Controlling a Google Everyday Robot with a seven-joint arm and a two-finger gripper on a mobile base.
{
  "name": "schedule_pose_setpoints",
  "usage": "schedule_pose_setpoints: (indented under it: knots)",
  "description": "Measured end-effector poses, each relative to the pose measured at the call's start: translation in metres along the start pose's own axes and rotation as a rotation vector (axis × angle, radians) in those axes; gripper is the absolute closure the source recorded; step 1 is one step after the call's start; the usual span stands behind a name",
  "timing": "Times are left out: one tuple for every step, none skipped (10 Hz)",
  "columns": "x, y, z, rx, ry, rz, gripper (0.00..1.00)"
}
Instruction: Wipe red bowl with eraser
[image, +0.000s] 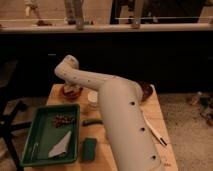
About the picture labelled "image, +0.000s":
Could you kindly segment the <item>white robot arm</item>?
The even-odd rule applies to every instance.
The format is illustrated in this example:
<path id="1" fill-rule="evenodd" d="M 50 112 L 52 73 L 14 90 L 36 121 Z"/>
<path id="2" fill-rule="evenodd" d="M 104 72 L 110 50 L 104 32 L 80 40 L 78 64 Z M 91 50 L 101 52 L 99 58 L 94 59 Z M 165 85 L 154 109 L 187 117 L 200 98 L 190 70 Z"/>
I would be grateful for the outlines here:
<path id="1" fill-rule="evenodd" d="M 123 77 L 76 69 L 67 55 L 55 68 L 57 77 L 98 92 L 98 106 L 118 171 L 165 171 L 140 103 L 140 85 Z"/>

